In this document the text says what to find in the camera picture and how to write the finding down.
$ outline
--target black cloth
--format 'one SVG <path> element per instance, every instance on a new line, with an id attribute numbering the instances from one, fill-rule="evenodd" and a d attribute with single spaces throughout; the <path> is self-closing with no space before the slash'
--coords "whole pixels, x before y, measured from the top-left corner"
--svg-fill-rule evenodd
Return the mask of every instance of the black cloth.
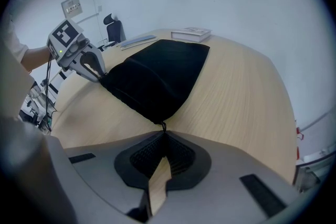
<path id="1" fill-rule="evenodd" d="M 119 100 L 158 124 L 188 98 L 209 47 L 159 40 L 115 66 L 100 83 Z"/>

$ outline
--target forearm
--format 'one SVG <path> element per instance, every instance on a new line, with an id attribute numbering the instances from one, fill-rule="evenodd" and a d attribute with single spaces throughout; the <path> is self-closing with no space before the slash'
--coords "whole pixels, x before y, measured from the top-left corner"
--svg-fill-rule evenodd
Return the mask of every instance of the forearm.
<path id="1" fill-rule="evenodd" d="M 32 71 L 48 62 L 50 51 L 47 46 L 28 49 L 22 58 L 21 64 L 27 71 Z"/>

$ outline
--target electrical outlet panel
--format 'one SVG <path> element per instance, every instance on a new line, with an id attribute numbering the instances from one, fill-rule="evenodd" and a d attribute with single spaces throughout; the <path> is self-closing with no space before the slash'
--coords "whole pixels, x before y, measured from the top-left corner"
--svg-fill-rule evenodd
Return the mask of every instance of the electrical outlet panel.
<path id="1" fill-rule="evenodd" d="M 76 15 L 79 15 L 83 12 L 79 0 L 66 0 L 62 2 L 61 5 L 64 12 L 64 16 L 67 19 L 73 18 Z"/>

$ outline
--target drawstring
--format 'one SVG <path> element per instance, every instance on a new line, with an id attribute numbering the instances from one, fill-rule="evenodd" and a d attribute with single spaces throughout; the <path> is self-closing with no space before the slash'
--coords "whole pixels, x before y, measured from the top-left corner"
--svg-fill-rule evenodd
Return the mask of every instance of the drawstring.
<path id="1" fill-rule="evenodd" d="M 163 121 L 161 122 L 161 125 L 162 125 L 163 132 L 165 133 L 167 130 L 167 125 Z"/>

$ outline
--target white book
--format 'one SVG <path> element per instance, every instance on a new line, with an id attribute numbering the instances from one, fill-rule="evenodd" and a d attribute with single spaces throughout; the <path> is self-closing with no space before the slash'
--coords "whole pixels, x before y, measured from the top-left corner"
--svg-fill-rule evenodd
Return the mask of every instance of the white book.
<path id="1" fill-rule="evenodd" d="M 211 30 L 198 28 L 198 27 L 187 27 L 181 30 L 172 31 L 172 38 L 184 39 L 194 42 L 202 42 L 208 36 L 210 36 Z"/>

